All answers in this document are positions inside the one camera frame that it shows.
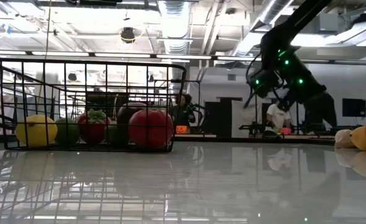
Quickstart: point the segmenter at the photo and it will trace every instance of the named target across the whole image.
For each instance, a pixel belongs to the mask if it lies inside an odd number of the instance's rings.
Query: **computer screen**
[[[366,102],[361,99],[342,99],[342,116],[365,117]]]

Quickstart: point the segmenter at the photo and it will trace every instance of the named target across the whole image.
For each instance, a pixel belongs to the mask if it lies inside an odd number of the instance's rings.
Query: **yellow fruit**
[[[46,146],[46,136],[49,140],[49,144],[51,144],[57,135],[57,125],[54,121],[45,115],[36,114],[32,116],[28,116],[27,120],[27,135],[28,135],[28,144],[26,138],[26,126],[25,124],[18,124],[16,127],[16,136],[17,139],[27,144],[29,147],[39,147]]]
[[[365,126],[356,128],[350,134],[350,140],[352,140],[353,144],[360,149],[361,151],[366,151],[366,135],[365,135]]]

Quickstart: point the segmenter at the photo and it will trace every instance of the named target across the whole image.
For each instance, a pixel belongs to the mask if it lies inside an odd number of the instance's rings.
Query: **green fruit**
[[[56,125],[58,131],[55,141],[57,143],[63,146],[66,146],[67,144],[72,145],[77,143],[77,141],[79,140],[79,127],[74,120],[60,118],[56,121]]]
[[[112,122],[108,125],[108,138],[107,138],[107,127],[104,129],[104,139],[106,142],[110,143],[111,145],[118,145],[118,127],[116,122]]]

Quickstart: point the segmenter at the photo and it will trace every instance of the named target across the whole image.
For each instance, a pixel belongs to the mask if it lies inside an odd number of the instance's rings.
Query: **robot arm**
[[[305,109],[320,114],[331,126],[337,126],[334,100],[326,92],[326,87],[316,81],[295,55],[298,48],[290,44],[299,31],[330,2],[331,0],[305,1],[286,22],[272,28],[262,37],[262,68],[247,76],[247,82],[251,86],[250,99],[253,95],[264,98],[271,91],[278,97],[275,89],[281,88],[286,82],[289,91],[283,98],[278,98],[279,108],[287,111],[297,101]]]

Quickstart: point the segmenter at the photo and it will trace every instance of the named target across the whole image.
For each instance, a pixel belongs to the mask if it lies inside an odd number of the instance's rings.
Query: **black wire basket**
[[[4,147],[170,152],[186,73],[163,63],[0,58]]]

